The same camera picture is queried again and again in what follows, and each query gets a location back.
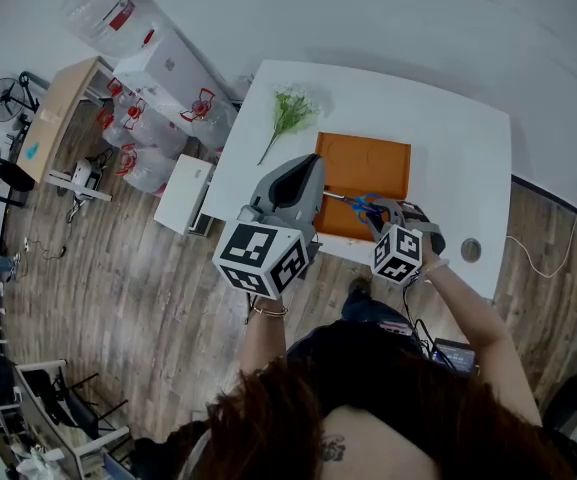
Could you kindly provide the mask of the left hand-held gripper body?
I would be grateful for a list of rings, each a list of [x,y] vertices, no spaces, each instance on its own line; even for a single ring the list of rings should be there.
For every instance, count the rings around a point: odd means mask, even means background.
[[[314,261],[320,211],[319,201],[290,208],[247,204],[226,222],[212,262],[233,289],[278,299]]]

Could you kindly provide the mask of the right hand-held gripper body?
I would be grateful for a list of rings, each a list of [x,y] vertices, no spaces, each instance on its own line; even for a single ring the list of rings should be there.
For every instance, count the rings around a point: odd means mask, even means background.
[[[387,232],[372,252],[371,271],[377,277],[402,285],[418,274],[422,266],[423,238],[430,239],[432,251],[439,255],[445,249],[445,239],[440,227],[431,222],[422,209],[413,203],[402,206],[405,224],[385,222]],[[374,213],[382,210],[375,207]]]

